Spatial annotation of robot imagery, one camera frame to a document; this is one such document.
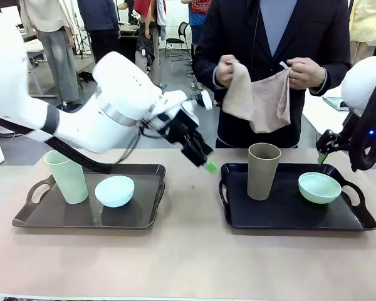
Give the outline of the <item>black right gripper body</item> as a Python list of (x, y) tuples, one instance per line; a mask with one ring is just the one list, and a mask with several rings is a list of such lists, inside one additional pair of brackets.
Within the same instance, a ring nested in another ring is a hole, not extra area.
[(320, 154), (348, 151), (351, 135), (352, 133), (345, 129), (338, 134), (331, 130), (326, 130), (317, 140), (316, 149)]

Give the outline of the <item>person's left hand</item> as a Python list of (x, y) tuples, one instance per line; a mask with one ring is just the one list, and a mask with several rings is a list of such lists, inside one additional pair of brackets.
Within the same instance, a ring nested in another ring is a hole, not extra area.
[(288, 60), (287, 63), (291, 68), (289, 74), (291, 89), (320, 88), (326, 80), (326, 70), (311, 58), (296, 57)]

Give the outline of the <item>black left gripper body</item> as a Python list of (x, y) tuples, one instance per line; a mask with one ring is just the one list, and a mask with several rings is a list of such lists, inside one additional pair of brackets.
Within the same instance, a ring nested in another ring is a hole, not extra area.
[(170, 144), (180, 144), (182, 148), (201, 148), (204, 145), (198, 126), (196, 116), (182, 107), (158, 115), (158, 133)]

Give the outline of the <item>person's right hand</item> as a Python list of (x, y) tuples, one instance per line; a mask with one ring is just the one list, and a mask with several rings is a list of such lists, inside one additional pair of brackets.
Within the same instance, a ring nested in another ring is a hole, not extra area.
[(215, 73), (215, 81), (220, 87), (228, 88), (230, 86), (234, 72), (234, 64), (238, 62), (234, 55), (223, 55), (220, 57)]

